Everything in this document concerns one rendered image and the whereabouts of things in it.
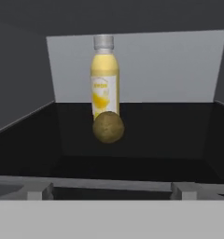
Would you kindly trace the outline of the grey fridge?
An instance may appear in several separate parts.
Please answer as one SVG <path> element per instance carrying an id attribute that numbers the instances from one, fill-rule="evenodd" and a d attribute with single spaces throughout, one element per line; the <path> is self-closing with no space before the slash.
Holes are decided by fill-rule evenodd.
<path id="1" fill-rule="evenodd" d="M 0 0 L 0 133 L 51 104 L 91 105 L 93 37 L 115 38 L 120 105 L 224 106 L 224 0 Z M 108 197 L 172 195 L 173 182 L 0 176 Z"/>

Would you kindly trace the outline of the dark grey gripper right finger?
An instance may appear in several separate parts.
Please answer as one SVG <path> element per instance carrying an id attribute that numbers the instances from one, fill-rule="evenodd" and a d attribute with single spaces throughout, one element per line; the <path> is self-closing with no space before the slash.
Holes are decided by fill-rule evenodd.
<path id="1" fill-rule="evenodd" d="M 171 184 L 172 200 L 222 200 L 224 196 L 217 194 L 211 190 L 205 190 L 196 183 L 189 182 L 173 182 Z"/>

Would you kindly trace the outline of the brown round potato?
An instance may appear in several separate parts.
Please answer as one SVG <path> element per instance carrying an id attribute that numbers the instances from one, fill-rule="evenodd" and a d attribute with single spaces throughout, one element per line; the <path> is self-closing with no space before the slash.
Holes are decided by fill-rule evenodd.
<path id="1" fill-rule="evenodd" d="M 94 136 L 102 143 L 111 144 L 121 139 L 125 126 L 121 117 L 112 111 L 101 113 L 93 122 Z"/>

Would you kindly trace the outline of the black fridge shelf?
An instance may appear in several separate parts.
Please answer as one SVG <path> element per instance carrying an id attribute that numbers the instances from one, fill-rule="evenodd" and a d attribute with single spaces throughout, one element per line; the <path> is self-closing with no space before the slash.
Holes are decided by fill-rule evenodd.
<path id="1" fill-rule="evenodd" d="M 103 144 L 91 105 L 51 104 L 0 133 L 0 176 L 224 183 L 224 106 L 120 106 L 122 138 Z"/>

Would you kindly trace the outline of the yellow juice bottle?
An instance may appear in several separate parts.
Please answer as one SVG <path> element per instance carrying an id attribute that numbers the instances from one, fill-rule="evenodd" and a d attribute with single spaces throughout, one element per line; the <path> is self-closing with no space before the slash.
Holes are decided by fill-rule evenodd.
<path id="1" fill-rule="evenodd" d="M 119 114 L 119 63 L 114 54 L 114 36 L 95 35 L 91 61 L 91 108 L 93 118 L 112 111 Z"/>

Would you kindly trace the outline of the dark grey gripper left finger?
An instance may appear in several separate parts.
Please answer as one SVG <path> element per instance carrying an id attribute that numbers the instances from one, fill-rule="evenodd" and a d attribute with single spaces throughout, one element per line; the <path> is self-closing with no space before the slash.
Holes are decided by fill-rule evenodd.
<path id="1" fill-rule="evenodd" d="M 53 185 L 41 184 L 0 184 L 0 200 L 52 200 Z"/>

